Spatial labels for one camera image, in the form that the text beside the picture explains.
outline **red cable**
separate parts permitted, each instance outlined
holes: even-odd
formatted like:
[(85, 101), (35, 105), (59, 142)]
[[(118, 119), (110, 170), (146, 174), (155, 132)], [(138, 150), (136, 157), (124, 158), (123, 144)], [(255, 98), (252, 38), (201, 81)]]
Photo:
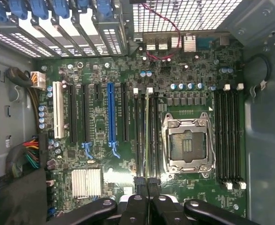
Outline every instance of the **red cable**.
[[(181, 33), (180, 33), (180, 30), (178, 29), (178, 27), (171, 21), (169, 20), (168, 18), (160, 15), (159, 13), (155, 12), (154, 10), (150, 9), (150, 7), (144, 3), (141, 4), (145, 9), (149, 10), (151, 13), (154, 13), (156, 14), (157, 16), (159, 16), (160, 18), (164, 19), (165, 21), (171, 23), (171, 25), (175, 28), (175, 31), (178, 33), (179, 35), (179, 38), (178, 38), (178, 43), (177, 43), (177, 48), (179, 48), (179, 45), (180, 45), (180, 41), (181, 41)], [(171, 58), (174, 56), (174, 53), (170, 54), (170, 55), (167, 55), (167, 56), (163, 56), (162, 58), (158, 58), (152, 54), (150, 54), (148, 51), (147, 51), (147, 56), (149, 58), (152, 58), (152, 59), (155, 59), (155, 60), (166, 60), (168, 58)]]

